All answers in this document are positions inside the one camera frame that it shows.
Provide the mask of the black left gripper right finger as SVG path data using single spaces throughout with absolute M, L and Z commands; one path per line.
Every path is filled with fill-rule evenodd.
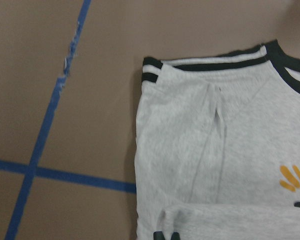
M 180 234 L 178 232 L 173 232 L 170 240 L 181 240 Z

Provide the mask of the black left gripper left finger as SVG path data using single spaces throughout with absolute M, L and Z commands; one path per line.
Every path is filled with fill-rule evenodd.
M 165 236 L 162 231 L 155 231 L 153 233 L 153 240 L 165 240 Z

